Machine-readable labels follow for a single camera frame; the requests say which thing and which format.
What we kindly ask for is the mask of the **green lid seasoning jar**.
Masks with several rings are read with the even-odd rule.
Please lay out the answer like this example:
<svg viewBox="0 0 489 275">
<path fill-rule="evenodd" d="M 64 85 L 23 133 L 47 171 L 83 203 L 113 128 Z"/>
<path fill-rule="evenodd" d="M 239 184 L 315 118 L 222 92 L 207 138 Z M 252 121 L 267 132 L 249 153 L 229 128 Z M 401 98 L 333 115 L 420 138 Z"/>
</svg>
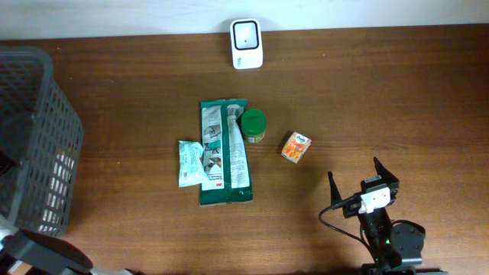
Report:
<svg viewBox="0 0 489 275">
<path fill-rule="evenodd" d="M 241 131 L 244 139 L 250 143 L 263 140 L 267 128 L 265 114 L 257 109 L 247 110 L 241 117 Z"/>
</svg>

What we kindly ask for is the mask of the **white barcode scanner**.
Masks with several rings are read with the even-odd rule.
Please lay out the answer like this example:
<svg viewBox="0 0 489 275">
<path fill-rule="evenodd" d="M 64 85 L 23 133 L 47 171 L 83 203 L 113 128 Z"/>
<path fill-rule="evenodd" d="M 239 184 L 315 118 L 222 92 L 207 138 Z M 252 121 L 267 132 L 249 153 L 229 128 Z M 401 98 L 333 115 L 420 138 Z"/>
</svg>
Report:
<svg viewBox="0 0 489 275">
<path fill-rule="evenodd" d="M 264 52 L 261 25 L 258 20 L 234 20 L 229 27 L 232 64 L 236 70 L 256 69 L 263 65 Z"/>
</svg>

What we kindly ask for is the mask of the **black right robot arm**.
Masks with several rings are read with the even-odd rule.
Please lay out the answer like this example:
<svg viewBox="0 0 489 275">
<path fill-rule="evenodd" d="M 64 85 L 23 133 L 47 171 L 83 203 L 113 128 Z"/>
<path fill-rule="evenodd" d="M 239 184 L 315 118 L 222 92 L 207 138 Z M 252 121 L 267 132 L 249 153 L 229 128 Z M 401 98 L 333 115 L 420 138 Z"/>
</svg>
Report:
<svg viewBox="0 0 489 275">
<path fill-rule="evenodd" d="M 358 218 L 359 236 L 323 224 L 359 241 L 374 262 L 361 266 L 362 274 L 415 274 L 422 263 L 422 249 L 426 237 L 423 226 L 407 220 L 392 220 L 387 207 L 397 199 L 400 181 L 374 158 L 377 175 L 361 181 L 361 191 L 343 199 L 328 172 L 331 204 L 319 213 L 319 219 L 329 210 L 341 209 L 345 218 Z"/>
</svg>

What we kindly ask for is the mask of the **grey plastic mesh basket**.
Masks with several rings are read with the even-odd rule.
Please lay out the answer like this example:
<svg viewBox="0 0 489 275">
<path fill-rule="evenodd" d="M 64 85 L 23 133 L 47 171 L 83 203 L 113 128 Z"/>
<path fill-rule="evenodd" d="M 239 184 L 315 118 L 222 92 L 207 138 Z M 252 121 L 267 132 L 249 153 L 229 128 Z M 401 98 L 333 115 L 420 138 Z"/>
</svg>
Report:
<svg viewBox="0 0 489 275">
<path fill-rule="evenodd" d="M 37 47 L 1 48 L 1 217 L 52 237 L 66 233 L 84 129 Z"/>
</svg>

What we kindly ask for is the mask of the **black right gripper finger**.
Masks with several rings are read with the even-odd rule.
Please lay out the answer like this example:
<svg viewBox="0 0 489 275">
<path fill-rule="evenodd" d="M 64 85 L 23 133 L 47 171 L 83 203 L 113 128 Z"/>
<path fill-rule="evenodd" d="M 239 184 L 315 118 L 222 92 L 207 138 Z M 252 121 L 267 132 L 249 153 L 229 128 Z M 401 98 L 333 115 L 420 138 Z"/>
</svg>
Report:
<svg viewBox="0 0 489 275">
<path fill-rule="evenodd" d="M 337 205 L 338 203 L 340 203 L 342 201 L 342 198 L 341 198 L 340 192 L 338 191 L 338 187 L 335 184 L 332 171 L 328 172 L 328 180 L 329 180 L 329 186 L 330 186 L 331 204 Z"/>
<path fill-rule="evenodd" d="M 380 176 L 384 183 L 389 187 L 398 187 L 400 181 L 378 160 L 374 157 L 374 168 L 377 171 L 377 175 Z"/>
</svg>

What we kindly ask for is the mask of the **orange Kleenex tissue pack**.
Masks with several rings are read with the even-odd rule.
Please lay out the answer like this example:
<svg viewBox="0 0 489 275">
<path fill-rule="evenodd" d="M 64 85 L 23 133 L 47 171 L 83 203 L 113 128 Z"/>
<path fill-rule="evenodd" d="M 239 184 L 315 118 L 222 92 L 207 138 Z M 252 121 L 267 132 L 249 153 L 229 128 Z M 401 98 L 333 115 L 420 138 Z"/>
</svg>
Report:
<svg viewBox="0 0 489 275">
<path fill-rule="evenodd" d="M 312 140 L 303 134 L 293 132 L 281 151 L 281 155 L 293 163 L 298 163 L 303 157 Z"/>
</svg>

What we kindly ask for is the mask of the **light green small pouch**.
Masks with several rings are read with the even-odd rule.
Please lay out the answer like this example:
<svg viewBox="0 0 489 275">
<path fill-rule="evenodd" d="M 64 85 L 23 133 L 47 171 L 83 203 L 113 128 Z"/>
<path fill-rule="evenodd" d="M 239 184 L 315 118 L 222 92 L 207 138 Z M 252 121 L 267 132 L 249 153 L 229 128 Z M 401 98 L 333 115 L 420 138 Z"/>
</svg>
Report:
<svg viewBox="0 0 489 275">
<path fill-rule="evenodd" d="M 199 142 L 179 141 L 179 187 L 210 183 L 202 165 L 204 149 Z"/>
</svg>

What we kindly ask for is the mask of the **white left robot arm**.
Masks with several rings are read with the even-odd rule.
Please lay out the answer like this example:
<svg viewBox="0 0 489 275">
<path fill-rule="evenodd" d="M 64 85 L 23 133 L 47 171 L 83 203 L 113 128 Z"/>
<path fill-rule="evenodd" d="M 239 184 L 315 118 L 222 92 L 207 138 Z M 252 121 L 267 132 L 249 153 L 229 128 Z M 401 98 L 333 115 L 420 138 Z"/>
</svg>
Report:
<svg viewBox="0 0 489 275">
<path fill-rule="evenodd" d="M 127 274 L 133 270 L 104 270 L 71 243 L 20 229 L 1 238 L 1 274 L 12 274 L 17 263 L 30 266 L 28 274 L 91 275 Z"/>
</svg>

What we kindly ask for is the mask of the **green white package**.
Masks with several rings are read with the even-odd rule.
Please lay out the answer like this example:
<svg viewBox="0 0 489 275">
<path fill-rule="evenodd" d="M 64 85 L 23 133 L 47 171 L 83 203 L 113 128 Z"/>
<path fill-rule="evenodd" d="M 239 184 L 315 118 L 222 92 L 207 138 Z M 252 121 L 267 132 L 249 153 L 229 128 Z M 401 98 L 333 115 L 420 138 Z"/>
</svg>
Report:
<svg viewBox="0 0 489 275">
<path fill-rule="evenodd" d="M 203 168 L 209 178 L 201 186 L 201 206 L 253 200 L 248 156 L 238 124 L 247 105 L 246 99 L 207 101 L 200 105 Z"/>
</svg>

